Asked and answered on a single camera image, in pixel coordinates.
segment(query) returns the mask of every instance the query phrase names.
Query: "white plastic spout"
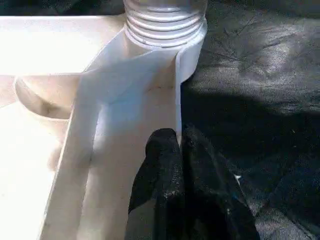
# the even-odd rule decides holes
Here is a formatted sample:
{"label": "white plastic spout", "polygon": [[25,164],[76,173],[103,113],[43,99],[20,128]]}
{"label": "white plastic spout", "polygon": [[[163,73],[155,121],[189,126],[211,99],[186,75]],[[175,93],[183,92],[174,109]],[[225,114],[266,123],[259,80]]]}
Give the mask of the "white plastic spout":
{"label": "white plastic spout", "polygon": [[126,34],[148,46],[171,48],[195,38],[205,22],[208,0],[123,0]]}

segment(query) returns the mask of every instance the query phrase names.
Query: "black leather surface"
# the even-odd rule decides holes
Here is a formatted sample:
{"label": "black leather surface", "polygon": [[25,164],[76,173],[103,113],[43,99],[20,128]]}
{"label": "black leather surface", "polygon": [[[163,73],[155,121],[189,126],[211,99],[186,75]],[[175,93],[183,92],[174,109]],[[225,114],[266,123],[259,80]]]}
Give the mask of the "black leather surface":
{"label": "black leather surface", "polygon": [[241,176],[261,239],[319,239],[320,20],[214,1],[207,19],[183,123]]}

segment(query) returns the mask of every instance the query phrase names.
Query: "curved plastic edge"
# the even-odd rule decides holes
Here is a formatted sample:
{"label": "curved plastic edge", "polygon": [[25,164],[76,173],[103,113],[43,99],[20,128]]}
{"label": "curved plastic edge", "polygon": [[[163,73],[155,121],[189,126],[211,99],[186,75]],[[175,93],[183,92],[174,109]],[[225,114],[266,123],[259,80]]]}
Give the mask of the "curved plastic edge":
{"label": "curved plastic edge", "polygon": [[196,71],[201,48],[207,34],[207,20],[204,20],[198,36],[186,47],[182,48],[175,58],[175,105],[176,105],[176,133],[180,141],[182,136],[182,116],[181,116],[181,84]]}
{"label": "curved plastic edge", "polygon": [[80,81],[39,240],[74,239],[77,235],[99,115],[90,86],[88,81]]}

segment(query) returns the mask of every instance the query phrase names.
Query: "white plastic part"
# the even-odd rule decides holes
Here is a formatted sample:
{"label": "white plastic part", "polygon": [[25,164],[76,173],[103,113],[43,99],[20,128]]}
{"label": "white plastic part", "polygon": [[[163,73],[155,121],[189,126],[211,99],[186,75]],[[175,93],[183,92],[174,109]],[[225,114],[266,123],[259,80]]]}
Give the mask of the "white plastic part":
{"label": "white plastic part", "polygon": [[153,47],[171,48],[189,43],[205,22],[207,0],[124,0],[129,37]]}
{"label": "white plastic part", "polygon": [[15,79],[13,86],[18,102],[62,144],[70,117],[69,112],[46,104],[19,78]]}
{"label": "white plastic part", "polygon": [[0,17],[0,74],[19,76],[43,100],[70,114],[80,74],[124,21],[124,15]]}
{"label": "white plastic part", "polygon": [[[128,14],[126,24],[122,21],[123,28],[115,24],[119,20],[116,16],[97,17],[96,24],[91,23],[96,29],[99,26],[103,29],[102,19],[104,26],[110,23],[112,37],[108,40],[101,35],[92,37],[93,42],[100,39],[105,44],[94,59],[89,54],[86,59],[89,64],[78,83],[44,213],[41,240],[124,239],[131,187],[145,158],[150,134],[156,129],[173,128],[178,138],[181,136],[180,84],[194,73],[198,63],[207,32],[205,7],[201,9],[203,12],[195,11],[196,14],[186,14],[188,11],[181,10],[183,7],[178,4],[166,8],[147,4],[146,9],[157,12],[151,17],[173,14],[175,21],[181,21],[170,25],[177,32],[160,34],[169,26],[161,19],[154,25],[156,33],[152,32],[159,33],[155,41],[146,41],[148,36],[143,34],[139,39],[141,32],[129,30],[128,22],[132,16],[140,20],[137,13],[141,13],[141,8]],[[59,32],[63,21],[86,28],[85,21],[80,23],[76,17],[44,19],[41,21],[47,21],[53,32]],[[17,72],[28,74],[24,67]],[[34,68],[32,75],[37,75],[36,72]]]}

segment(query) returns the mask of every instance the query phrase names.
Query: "threaded plastic neck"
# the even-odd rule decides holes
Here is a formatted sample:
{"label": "threaded plastic neck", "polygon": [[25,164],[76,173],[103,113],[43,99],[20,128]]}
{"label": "threaded plastic neck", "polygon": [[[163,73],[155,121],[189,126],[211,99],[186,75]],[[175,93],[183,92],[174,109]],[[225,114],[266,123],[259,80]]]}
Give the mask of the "threaded plastic neck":
{"label": "threaded plastic neck", "polygon": [[124,0],[126,34],[160,48],[177,47],[198,35],[205,22],[207,0]]}

